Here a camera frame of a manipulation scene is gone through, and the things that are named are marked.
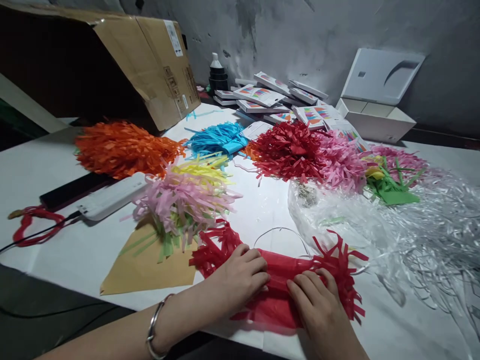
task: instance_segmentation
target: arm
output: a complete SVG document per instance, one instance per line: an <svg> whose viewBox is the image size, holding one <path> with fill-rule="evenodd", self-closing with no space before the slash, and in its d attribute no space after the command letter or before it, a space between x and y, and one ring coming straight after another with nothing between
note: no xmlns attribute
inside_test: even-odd
<svg viewBox="0 0 480 360"><path fill-rule="evenodd" d="M327 280L325 287L318 275ZM369 360L340 303L335 279L326 269L304 271L287 280L303 327L323 360Z"/></svg>
<svg viewBox="0 0 480 360"><path fill-rule="evenodd" d="M188 335L235 314L269 280L258 250L242 244L204 281L170 297L155 324L153 348L169 350ZM146 340L156 305L99 327L38 360L151 360Z"/></svg>

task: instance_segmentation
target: gray wall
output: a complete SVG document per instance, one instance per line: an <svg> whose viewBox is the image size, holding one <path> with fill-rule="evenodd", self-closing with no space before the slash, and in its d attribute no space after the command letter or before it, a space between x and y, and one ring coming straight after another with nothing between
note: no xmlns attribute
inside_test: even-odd
<svg viewBox="0 0 480 360"><path fill-rule="evenodd" d="M217 52L232 79L297 79L333 105L357 48L422 53L399 107L423 126L480 137L479 0L144 0L141 11L135 0L53 1L178 21L199 83Z"/></svg>

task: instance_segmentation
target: white bottle cap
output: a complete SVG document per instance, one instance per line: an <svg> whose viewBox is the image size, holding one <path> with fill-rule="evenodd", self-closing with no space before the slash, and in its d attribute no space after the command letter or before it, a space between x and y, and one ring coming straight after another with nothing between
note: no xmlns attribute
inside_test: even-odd
<svg viewBox="0 0 480 360"><path fill-rule="evenodd" d="M223 69L224 67L219 61L219 55L216 52L212 52L211 56L213 57L213 61L211 62L210 67L216 69Z"/></svg>

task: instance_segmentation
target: black cable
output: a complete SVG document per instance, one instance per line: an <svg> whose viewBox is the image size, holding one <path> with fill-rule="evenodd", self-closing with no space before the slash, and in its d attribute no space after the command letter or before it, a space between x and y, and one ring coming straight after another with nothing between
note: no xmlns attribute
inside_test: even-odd
<svg viewBox="0 0 480 360"><path fill-rule="evenodd" d="M89 325L93 324L96 320L100 319L103 315L105 314L108 314L109 312L111 312L112 310L115 310L119 308L119 306L114 306L114 307L111 307L109 308L108 310L100 313L99 315L97 315L96 317L94 317L92 320L90 320L89 322L87 322L85 325L83 325L81 328L79 328L77 331L75 331L73 334L71 334L70 336L64 338L62 341L60 341L57 345L55 345L53 348L58 348L60 346L62 346L63 344L65 343L68 343L70 340L72 340L73 338L75 338L78 334L80 334L83 330L85 330Z"/></svg>
<svg viewBox="0 0 480 360"><path fill-rule="evenodd" d="M40 315L17 314L17 313L10 312L10 311L8 311L8 310L6 310L6 309L4 309L3 307L0 306L0 313L4 314L4 315L7 315L11 318L16 318L16 319L39 319L39 318L47 318L47 317L54 316L54 315L59 315L59 314L65 314L65 313L69 313L69 312L72 312L72 311L75 311L75 310L89 308L89 307L92 307L92 306L107 305L107 304L108 304L108 302L93 302L93 303L90 303L90 304L87 304L87 305L72 307L70 309L66 309L66 310L62 310L62 311L56 311L56 312L44 313L44 314L40 314Z"/></svg>
<svg viewBox="0 0 480 360"><path fill-rule="evenodd" d="M50 226L50 227L48 227L48 228L46 228L46 229L44 229L44 230L42 230L42 231L39 231L39 232L37 232L37 233L34 233L33 235L25 236L23 239L20 239L20 240L18 240L18 241L14 241L14 242L8 244L7 246L2 247L2 248L0 249L0 254L3 253L5 250L7 250L7 249L9 249L9 248L14 247L14 246L16 246L17 244L24 242L25 240L28 240L28 239L33 238L33 237L35 237L35 236L37 236L37 235L40 235L40 234L42 234L42 233L44 233L44 232L47 232L48 230L52 230L53 228L56 228L56 227L64 224L65 222L67 222L67 221L69 221L69 220L76 219L76 218L78 218L80 215L82 215L82 213L81 213L80 211L75 211L75 212L71 213L70 215L68 215L66 218L64 218L62 221L56 223L56 224L53 225L53 226Z"/></svg>

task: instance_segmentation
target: power strip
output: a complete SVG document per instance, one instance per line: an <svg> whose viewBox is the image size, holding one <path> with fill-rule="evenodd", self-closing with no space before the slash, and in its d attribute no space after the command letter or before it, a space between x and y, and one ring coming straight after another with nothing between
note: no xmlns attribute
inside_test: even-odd
<svg viewBox="0 0 480 360"><path fill-rule="evenodd" d="M98 222L131 202L134 197L140 195L145 186L147 186L145 174L136 172L111 186L87 195L81 200L78 210L86 219Z"/></svg>

